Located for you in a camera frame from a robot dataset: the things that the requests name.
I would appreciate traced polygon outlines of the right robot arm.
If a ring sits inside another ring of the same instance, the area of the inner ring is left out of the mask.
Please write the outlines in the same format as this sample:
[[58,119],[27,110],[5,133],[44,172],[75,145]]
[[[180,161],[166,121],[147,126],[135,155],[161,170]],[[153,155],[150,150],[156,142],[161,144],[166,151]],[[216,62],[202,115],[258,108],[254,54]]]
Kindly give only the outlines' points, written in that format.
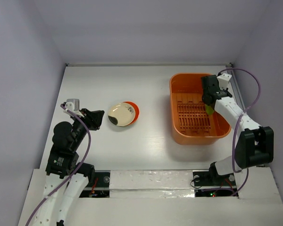
[[204,104],[220,114],[233,128],[232,155],[214,162],[208,180],[220,184],[225,177],[250,167],[271,163],[274,159],[274,131],[252,120],[229,92],[231,75],[209,75],[201,78]]

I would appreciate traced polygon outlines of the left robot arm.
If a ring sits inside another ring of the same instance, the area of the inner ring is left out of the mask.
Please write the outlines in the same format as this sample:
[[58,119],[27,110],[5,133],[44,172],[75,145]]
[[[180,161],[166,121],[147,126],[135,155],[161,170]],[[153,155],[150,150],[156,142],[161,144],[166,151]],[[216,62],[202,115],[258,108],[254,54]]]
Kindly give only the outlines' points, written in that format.
[[77,149],[85,137],[90,149],[90,132],[100,129],[104,111],[78,109],[71,102],[62,103],[61,108],[74,122],[63,121],[54,127],[42,200],[32,211],[27,226],[65,226],[83,189],[96,183],[94,166],[78,161]]

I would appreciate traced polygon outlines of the green plate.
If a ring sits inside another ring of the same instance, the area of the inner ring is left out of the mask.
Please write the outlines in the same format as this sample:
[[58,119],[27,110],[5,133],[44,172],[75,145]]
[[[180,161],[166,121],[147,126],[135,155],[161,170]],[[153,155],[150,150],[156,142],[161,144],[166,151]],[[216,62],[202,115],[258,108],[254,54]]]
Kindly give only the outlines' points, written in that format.
[[213,115],[213,113],[215,112],[214,104],[212,104],[212,105],[205,105],[205,111],[206,111],[207,115]]

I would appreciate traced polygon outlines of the orange plate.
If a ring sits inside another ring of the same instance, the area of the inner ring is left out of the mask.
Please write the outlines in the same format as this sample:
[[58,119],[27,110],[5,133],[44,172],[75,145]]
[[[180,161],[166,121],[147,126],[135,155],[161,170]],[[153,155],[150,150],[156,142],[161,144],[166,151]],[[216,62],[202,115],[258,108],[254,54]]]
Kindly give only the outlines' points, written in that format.
[[131,105],[133,107],[133,109],[134,109],[134,112],[135,112],[135,117],[134,117],[133,121],[130,124],[127,125],[127,126],[131,126],[134,123],[136,123],[136,121],[138,120],[139,115],[140,115],[140,109],[139,109],[138,105],[136,103],[134,103],[134,102],[125,101],[125,103]]

